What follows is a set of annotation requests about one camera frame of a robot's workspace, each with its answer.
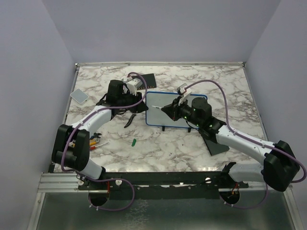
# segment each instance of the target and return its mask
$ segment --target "marble surface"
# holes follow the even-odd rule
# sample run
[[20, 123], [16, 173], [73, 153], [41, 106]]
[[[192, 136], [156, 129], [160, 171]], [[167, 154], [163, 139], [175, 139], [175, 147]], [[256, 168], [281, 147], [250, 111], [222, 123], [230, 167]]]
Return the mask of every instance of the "marble surface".
[[[175, 92], [183, 83], [201, 79], [217, 81], [227, 96], [230, 124], [249, 135], [264, 138], [258, 114], [251, 97], [242, 67], [238, 66], [118, 66], [80, 67], [75, 89], [81, 89], [90, 98], [84, 105], [71, 101], [66, 124], [77, 122], [88, 114], [107, 92], [112, 79], [121, 79], [129, 72], [154, 73], [157, 88], [150, 91]], [[212, 83], [192, 87], [193, 93], [208, 95], [213, 115], [225, 120], [224, 101], [219, 89]], [[102, 148], [91, 151], [91, 159], [109, 172], [188, 172], [216, 171], [231, 161], [254, 163], [255, 160], [234, 149], [211, 156], [196, 130], [148, 126], [145, 113], [137, 114], [132, 124], [124, 128], [131, 113], [118, 115], [104, 124]], [[131, 146], [133, 139], [136, 145]]]

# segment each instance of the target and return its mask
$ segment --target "green marker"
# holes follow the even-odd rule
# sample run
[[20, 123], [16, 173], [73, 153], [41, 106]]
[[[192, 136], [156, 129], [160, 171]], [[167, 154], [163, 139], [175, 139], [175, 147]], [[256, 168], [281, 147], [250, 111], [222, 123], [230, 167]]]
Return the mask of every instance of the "green marker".
[[131, 145], [132, 147], [135, 146], [135, 142], [136, 142], [136, 139], [133, 139], [133, 142], [132, 142], [132, 145]]

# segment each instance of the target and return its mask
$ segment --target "wall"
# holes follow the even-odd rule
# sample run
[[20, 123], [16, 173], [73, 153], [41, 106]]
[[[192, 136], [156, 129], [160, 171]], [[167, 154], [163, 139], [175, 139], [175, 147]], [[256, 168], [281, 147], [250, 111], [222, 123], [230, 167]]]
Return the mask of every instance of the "wall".
[[[282, 0], [247, 61], [247, 74], [269, 140], [287, 141], [305, 165], [306, 64], [307, 1]], [[307, 229], [306, 191], [306, 181], [294, 185]]]
[[247, 61], [280, 0], [43, 0], [76, 62]]
[[0, 4], [0, 229], [26, 229], [74, 62], [40, 0]]

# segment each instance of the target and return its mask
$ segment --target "gray floor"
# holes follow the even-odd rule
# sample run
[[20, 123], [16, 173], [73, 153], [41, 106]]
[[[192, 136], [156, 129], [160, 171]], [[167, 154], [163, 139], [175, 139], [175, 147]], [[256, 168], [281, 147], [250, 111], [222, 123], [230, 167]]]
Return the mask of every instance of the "gray floor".
[[[244, 191], [240, 205], [252, 205], [263, 191]], [[125, 205], [112, 201], [109, 207]], [[89, 208], [87, 194], [46, 194], [38, 230], [291, 230], [294, 229], [282, 193], [270, 191], [257, 209], [238, 210], [220, 200], [135, 200], [121, 212]]]

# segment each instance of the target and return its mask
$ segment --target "purple cable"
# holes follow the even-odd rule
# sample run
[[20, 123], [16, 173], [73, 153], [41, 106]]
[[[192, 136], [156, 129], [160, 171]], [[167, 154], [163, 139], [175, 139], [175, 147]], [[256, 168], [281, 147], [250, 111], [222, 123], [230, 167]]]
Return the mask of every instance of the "purple cable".
[[[227, 105], [226, 95], [225, 95], [225, 92], [224, 92], [224, 90], [222, 89], [222, 87], [221, 87], [217, 82], [215, 82], [215, 81], [213, 81], [213, 80], [199, 80], [199, 81], [197, 81], [197, 82], [195, 82], [195, 83], [193, 83], [193, 84], [191, 84], [191, 85], [188, 85], [188, 86], [185, 88], [185, 90], [187, 90], [188, 88], [192, 87], [193, 85], [196, 85], [196, 84], [201, 83], [201, 82], [211, 82], [211, 83], [215, 84], [215, 85], [220, 89], [220, 91], [222, 92], [222, 95], [223, 95], [223, 98], [224, 98], [224, 103], [225, 103], [226, 124], [227, 124], [227, 127], [229, 128], [229, 130], [230, 130], [232, 133], [235, 133], [236, 135], [238, 135], [239, 137], [241, 137], [241, 138], [243, 138], [243, 139], [245, 139], [245, 140], [248, 140], [248, 141], [250, 141], [250, 142], [252, 142], [252, 143], [254, 143], [254, 144], [256, 144], [256, 145], [262, 146], [262, 143], [260, 143], [260, 142], [258, 142], [258, 141], [255, 141], [255, 140], [252, 140], [252, 139], [250, 139], [250, 138], [248, 138], [248, 137], [246, 137], [246, 136], [244, 136], [244, 135], [242, 135], [242, 134], [240, 134], [240, 133], [237, 133], [237, 132], [235, 132], [235, 131], [230, 127], [230, 125], [229, 125], [229, 115], [228, 115], [228, 105]], [[288, 153], [286, 153], [286, 152], [284, 152], [284, 151], [282, 151], [282, 150], [280, 150], [280, 149], [278, 149], [278, 148], [271, 147], [271, 146], [268, 146], [268, 145], [264, 145], [264, 147], [269, 148], [269, 149], [271, 149], [271, 150], [274, 150], [274, 151], [277, 151], [277, 152], [283, 154], [284, 156], [290, 158], [290, 159], [293, 160], [295, 163], [297, 163], [299, 166], [301, 166], [301, 168], [303, 169], [304, 175], [302, 176], [301, 179], [296, 180], [296, 181], [292, 181], [292, 183], [298, 183], [298, 182], [301, 182], [301, 181], [303, 181], [303, 180], [306, 179], [306, 177], [307, 177], [307, 171], [306, 171], [306, 168], [304, 167], [304, 165], [303, 165], [300, 161], [298, 161], [296, 158], [292, 157], [292, 156], [289, 155]], [[267, 199], [268, 194], [269, 194], [269, 193], [268, 193], [268, 185], [266, 184], [265, 197], [264, 197], [264, 199], [261, 200], [261, 202], [258, 203], [257, 205], [254, 205], [254, 206], [252, 206], [252, 207], [237, 207], [237, 206], [233, 206], [233, 205], [228, 204], [228, 203], [226, 203], [226, 204], [229, 205], [229, 206], [231, 206], [231, 207], [236, 207], [236, 208], [240, 208], [240, 209], [255, 208], [255, 207], [258, 207], [259, 205], [261, 205], [261, 204]]]
[[[74, 135], [75, 132], [78, 130], [78, 128], [79, 128], [80, 126], [82, 126], [82, 124], [83, 124], [84, 122], [88, 121], [92, 116], [94, 116], [95, 114], [97, 114], [97, 113], [99, 113], [99, 112], [101, 112], [101, 111], [103, 111], [103, 110], [106, 110], [106, 109], [129, 109], [129, 108], [132, 108], [132, 107], [137, 106], [138, 104], [140, 104], [140, 103], [145, 99], [146, 94], [147, 94], [147, 83], [146, 83], [145, 79], [142, 77], [141, 74], [136, 73], [136, 72], [130, 72], [130, 73], [128, 74], [128, 77], [129, 77], [131, 74], [135, 74], [135, 75], [139, 76], [140, 79], [142, 80], [142, 82], [143, 82], [143, 84], [144, 84], [144, 86], [145, 86], [145, 93], [144, 93], [144, 96], [143, 96], [137, 103], [132, 104], [132, 105], [128, 105], [128, 106], [113, 106], [113, 107], [105, 107], [105, 108], [98, 109], [97, 111], [94, 111], [94, 112], [92, 112], [91, 114], [89, 114], [80, 124], [78, 124], [78, 125], [73, 129], [73, 131], [71, 132], [71, 134], [70, 134], [70, 136], [69, 136], [69, 138], [68, 138], [68, 140], [67, 140], [67, 142], [66, 142], [64, 151], [63, 151], [63, 155], [62, 155], [62, 159], [61, 159], [61, 169], [62, 169], [63, 172], [73, 172], [73, 171], [75, 171], [75, 170], [73, 170], [73, 169], [66, 170], [66, 169], [64, 168], [64, 161], [65, 161], [65, 156], [66, 156], [66, 153], [67, 153], [67, 149], [68, 149], [69, 143], [71, 142], [71, 139], [72, 139], [73, 135]], [[133, 188], [133, 185], [132, 185], [129, 181], [127, 181], [127, 180], [125, 180], [125, 179], [121, 179], [121, 178], [113, 178], [113, 179], [106, 179], [106, 180], [95, 180], [95, 179], [92, 179], [92, 178], [87, 177], [87, 179], [89, 179], [89, 180], [91, 180], [91, 181], [94, 181], [94, 182], [107, 182], [107, 181], [122, 180], [122, 181], [127, 182], [127, 183], [130, 185], [130, 187], [132, 188], [132, 199], [131, 199], [131, 202], [130, 202], [127, 206], [125, 206], [125, 207], [123, 207], [123, 208], [119, 208], [119, 209], [114, 209], [114, 210], [108, 209], [108, 208], [103, 208], [103, 207], [98, 207], [99, 209], [106, 210], [106, 211], [121, 211], [121, 210], [124, 210], [124, 209], [128, 208], [128, 207], [133, 203], [133, 200], [134, 200], [134, 188]]]
[[131, 187], [132, 189], [132, 198], [131, 198], [131, 201], [129, 202], [129, 204], [127, 204], [125, 207], [121, 207], [121, 208], [116, 208], [116, 209], [110, 209], [110, 208], [105, 208], [105, 207], [101, 207], [101, 206], [94, 206], [91, 202], [91, 197], [88, 196], [88, 202], [91, 204], [91, 206], [97, 208], [97, 209], [100, 209], [100, 210], [104, 210], [104, 211], [110, 211], [110, 212], [118, 212], [118, 211], [122, 211], [122, 210], [125, 210], [127, 208], [129, 208], [133, 201], [134, 201], [134, 197], [135, 197], [135, 192], [134, 192], [134, 188], [133, 188], [133, 185], [131, 184], [130, 181], [127, 181], [125, 179], [122, 179], [122, 178], [118, 178], [118, 179], [106, 179], [106, 180], [95, 180], [95, 179], [92, 179], [92, 178], [89, 178], [89, 177], [86, 177], [87, 179], [91, 180], [91, 181], [94, 181], [94, 182], [108, 182], [108, 181], [115, 181], [115, 180], [121, 180], [121, 181], [124, 181], [126, 182], [127, 184], [129, 184], [129, 186]]

